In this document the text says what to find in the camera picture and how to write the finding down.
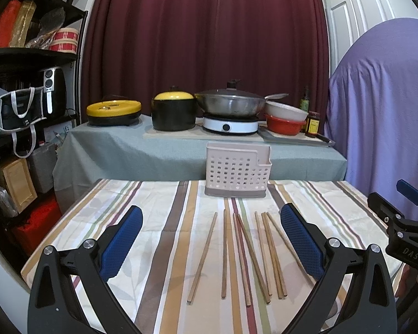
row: light blue cloth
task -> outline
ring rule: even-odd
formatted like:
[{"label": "light blue cloth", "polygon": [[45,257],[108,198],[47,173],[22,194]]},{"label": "light blue cloth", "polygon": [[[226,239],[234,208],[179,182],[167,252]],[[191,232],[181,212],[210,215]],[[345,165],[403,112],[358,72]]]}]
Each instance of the light blue cloth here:
[{"label": "light blue cloth", "polygon": [[324,131],[347,158],[349,183],[418,220],[396,191],[399,179],[418,188],[417,19],[376,25],[351,46],[330,78]]},{"label": "light blue cloth", "polygon": [[[59,151],[53,172],[64,212],[100,178],[133,181],[201,180],[206,176],[207,140],[143,138],[152,119],[130,127],[74,128]],[[329,147],[271,144],[270,179],[339,181],[347,161]]]}]

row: bottle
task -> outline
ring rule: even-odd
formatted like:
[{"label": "bottle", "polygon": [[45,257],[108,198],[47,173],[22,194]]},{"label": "bottle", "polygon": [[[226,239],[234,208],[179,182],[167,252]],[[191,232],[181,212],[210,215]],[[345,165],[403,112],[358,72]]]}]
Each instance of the bottle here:
[{"label": "bottle", "polygon": [[319,130],[320,114],[317,112],[309,112],[308,121],[305,127],[305,135],[310,138],[317,137],[317,131]]},{"label": "bottle", "polygon": [[306,112],[310,109],[310,89],[308,87],[305,87],[303,98],[300,99],[300,108]]}]

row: white bowl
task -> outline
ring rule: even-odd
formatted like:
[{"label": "white bowl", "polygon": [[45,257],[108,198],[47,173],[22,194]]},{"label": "white bowl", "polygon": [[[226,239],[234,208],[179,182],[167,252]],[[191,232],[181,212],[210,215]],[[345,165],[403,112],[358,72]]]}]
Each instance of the white bowl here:
[{"label": "white bowl", "polygon": [[308,116],[308,113],[302,109],[269,100],[266,101],[265,112],[272,117],[297,122],[304,121]]}]

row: white door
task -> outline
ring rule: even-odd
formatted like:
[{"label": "white door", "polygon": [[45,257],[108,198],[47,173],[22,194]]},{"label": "white door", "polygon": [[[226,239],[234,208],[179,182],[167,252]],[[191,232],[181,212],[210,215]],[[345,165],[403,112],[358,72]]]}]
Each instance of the white door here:
[{"label": "white door", "polygon": [[350,46],[367,30],[389,19],[413,17],[412,0],[324,0],[329,28],[330,74]]}]

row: shallow black pan with yellow lid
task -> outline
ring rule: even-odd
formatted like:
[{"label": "shallow black pan with yellow lid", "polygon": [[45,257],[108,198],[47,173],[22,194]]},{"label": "shallow black pan with yellow lid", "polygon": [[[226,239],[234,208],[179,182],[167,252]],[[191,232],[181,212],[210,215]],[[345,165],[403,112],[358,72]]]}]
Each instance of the shallow black pan with yellow lid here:
[{"label": "shallow black pan with yellow lid", "polygon": [[130,126],[138,122],[141,103],[136,100],[110,100],[87,107],[88,123],[92,126]]},{"label": "shallow black pan with yellow lid", "polygon": [[152,99],[152,123],[156,130],[177,132],[195,126],[196,100],[177,86]]}]

